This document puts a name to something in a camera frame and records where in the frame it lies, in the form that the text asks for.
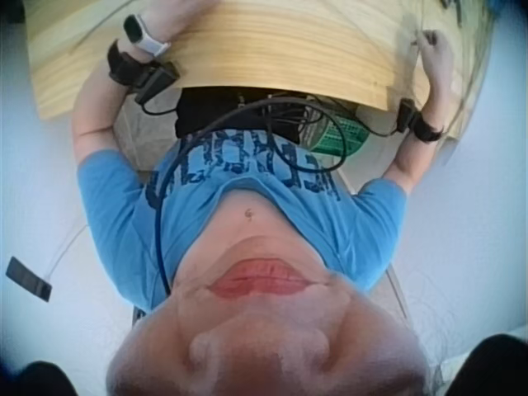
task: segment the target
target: hand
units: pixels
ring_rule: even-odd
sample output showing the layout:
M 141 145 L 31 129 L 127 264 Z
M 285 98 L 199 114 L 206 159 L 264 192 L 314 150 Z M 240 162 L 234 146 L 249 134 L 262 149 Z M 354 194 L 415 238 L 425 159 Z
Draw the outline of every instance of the hand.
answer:
M 219 0 L 151 0 L 140 15 L 154 39 L 168 42 L 218 3 Z
M 441 31 L 417 31 L 416 43 L 431 90 L 448 95 L 453 78 L 453 51 Z

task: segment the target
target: lips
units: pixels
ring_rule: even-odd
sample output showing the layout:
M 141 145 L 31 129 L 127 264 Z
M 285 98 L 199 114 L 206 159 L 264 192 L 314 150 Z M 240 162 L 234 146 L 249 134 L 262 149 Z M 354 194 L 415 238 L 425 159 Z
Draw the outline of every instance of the lips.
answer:
M 225 299 L 237 299 L 251 293 L 292 295 L 311 283 L 282 260 L 252 259 L 232 266 L 209 290 Z

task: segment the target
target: white watch strap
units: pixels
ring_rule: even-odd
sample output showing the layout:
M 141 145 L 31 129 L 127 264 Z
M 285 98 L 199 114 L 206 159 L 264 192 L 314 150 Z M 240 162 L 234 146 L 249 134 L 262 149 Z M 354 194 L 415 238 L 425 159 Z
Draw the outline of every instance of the white watch strap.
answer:
M 147 26 L 143 22 L 143 19 L 141 19 L 141 16 L 136 14 L 135 17 L 138 23 L 141 25 L 143 38 L 141 39 L 141 41 L 135 43 L 134 45 L 142 49 L 143 51 L 153 55 L 155 58 L 165 54 L 167 50 L 171 47 L 171 43 L 160 43 L 159 41 L 153 39 L 152 36 L 149 34 L 149 31 L 147 30 Z

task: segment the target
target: wooden desk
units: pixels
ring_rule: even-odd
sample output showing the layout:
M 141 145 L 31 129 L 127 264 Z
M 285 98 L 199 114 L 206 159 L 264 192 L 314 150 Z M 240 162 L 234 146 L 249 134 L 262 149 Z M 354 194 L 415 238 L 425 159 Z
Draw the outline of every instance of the wooden desk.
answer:
M 31 78 L 41 118 L 70 111 L 81 85 L 121 25 L 146 3 L 134 1 L 76 44 L 126 0 L 25 0 Z M 455 52 L 450 134 L 460 135 L 487 63 L 492 18 L 484 0 L 464 0 L 464 24 L 440 0 L 223 0 L 174 43 L 179 87 L 273 87 L 396 111 L 418 104 L 428 83 L 416 29 L 440 28 Z M 462 111 L 461 98 L 468 98 Z

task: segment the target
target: man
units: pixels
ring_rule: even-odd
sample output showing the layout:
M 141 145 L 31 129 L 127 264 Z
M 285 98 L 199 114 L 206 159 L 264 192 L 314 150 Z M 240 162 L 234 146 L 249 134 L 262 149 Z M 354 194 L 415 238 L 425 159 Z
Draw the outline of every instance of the man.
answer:
M 158 0 L 140 20 L 163 48 L 216 3 Z M 426 365 L 415 337 L 363 295 L 389 264 L 407 195 L 430 166 L 429 140 L 446 119 L 450 46 L 437 31 L 417 33 L 417 45 L 431 84 L 422 129 L 357 196 L 330 176 L 324 188 L 310 188 L 320 175 L 300 172 L 290 182 L 263 131 L 218 131 L 205 140 L 213 153 L 205 143 L 189 152 L 163 207 L 169 296 L 156 261 L 155 210 L 112 132 L 127 86 L 109 77 L 106 61 L 94 70 L 73 112 L 79 184 L 109 276 L 148 312 L 111 363 L 111 394 L 420 391 Z M 117 46 L 140 63 L 155 53 L 130 39 Z M 299 165 L 314 166 L 309 153 L 276 139 Z M 177 151 L 159 166 L 156 191 Z

